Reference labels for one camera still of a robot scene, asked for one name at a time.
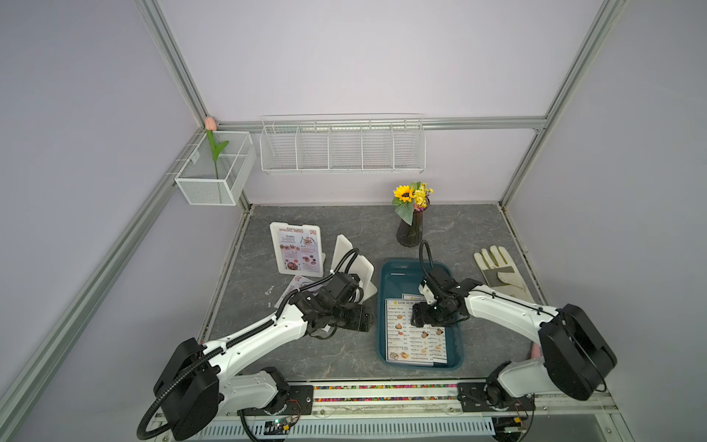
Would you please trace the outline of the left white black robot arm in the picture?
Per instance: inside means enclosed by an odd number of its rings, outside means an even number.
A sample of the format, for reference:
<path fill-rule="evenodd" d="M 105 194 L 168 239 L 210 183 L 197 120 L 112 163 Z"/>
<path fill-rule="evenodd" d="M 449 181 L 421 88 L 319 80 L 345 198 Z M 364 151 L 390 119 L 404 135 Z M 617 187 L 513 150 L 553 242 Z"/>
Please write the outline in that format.
<path fill-rule="evenodd" d="M 377 292 L 374 272 L 357 249 L 348 250 L 328 276 L 288 292 L 273 314 L 205 344 L 193 338 L 179 344 L 154 386 L 137 438 L 171 433 L 182 441 L 220 415 L 283 411 L 290 390 L 285 377 L 276 368 L 251 375 L 244 369 L 305 336 L 326 340 L 340 330 L 369 331 L 364 303 Z"/>

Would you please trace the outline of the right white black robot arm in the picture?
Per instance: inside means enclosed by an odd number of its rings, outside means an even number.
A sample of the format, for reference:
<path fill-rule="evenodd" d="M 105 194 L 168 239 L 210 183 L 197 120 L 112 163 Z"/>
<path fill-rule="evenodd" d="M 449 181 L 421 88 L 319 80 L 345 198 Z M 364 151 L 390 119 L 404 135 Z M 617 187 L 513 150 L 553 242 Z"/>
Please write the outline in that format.
<path fill-rule="evenodd" d="M 412 308 L 413 326 L 489 320 L 541 350 L 539 357 L 506 362 L 486 378 L 481 398 L 488 406 L 504 411 L 523 397 L 552 392 L 586 401 L 606 388 L 618 358 L 583 309 L 512 298 L 471 278 L 457 281 L 434 264 L 427 241 L 421 242 L 418 258 L 423 270 L 419 291 L 425 299 Z"/>

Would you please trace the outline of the red special menu sheet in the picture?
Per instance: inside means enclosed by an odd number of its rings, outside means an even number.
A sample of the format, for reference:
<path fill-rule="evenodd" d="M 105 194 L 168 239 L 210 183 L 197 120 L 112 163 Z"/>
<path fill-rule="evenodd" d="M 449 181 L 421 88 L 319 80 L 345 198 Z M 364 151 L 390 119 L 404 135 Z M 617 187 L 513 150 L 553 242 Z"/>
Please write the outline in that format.
<path fill-rule="evenodd" d="M 282 296 L 280 296 L 280 298 L 274 304 L 274 307 L 278 309 L 283 304 L 286 296 L 293 290 L 300 289 L 304 285 L 310 285 L 312 283 L 314 283 L 314 280 L 308 278 L 307 276 L 294 276 L 285 291 L 283 292 Z"/>

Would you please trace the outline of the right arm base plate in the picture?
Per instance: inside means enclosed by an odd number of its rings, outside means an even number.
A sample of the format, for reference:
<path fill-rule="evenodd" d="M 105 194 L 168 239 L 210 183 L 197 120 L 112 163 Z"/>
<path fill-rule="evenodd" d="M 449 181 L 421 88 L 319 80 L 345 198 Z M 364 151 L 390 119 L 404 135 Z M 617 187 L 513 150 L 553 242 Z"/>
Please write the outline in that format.
<path fill-rule="evenodd" d="M 462 381 L 457 384 L 457 399 L 464 413 L 478 412 L 532 412 L 536 410 L 530 396 L 513 398 L 495 384 L 480 381 Z"/>

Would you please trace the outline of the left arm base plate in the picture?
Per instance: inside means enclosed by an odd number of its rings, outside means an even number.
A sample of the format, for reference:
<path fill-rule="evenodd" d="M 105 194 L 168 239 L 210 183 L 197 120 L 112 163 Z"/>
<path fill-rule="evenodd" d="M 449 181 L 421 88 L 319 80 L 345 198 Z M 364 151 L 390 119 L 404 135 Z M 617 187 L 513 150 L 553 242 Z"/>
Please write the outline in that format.
<path fill-rule="evenodd" d="M 314 405 L 314 387 L 310 384 L 290 386 L 286 393 L 278 393 L 275 398 L 261 409 L 249 408 L 246 416 L 266 415 L 311 415 Z"/>

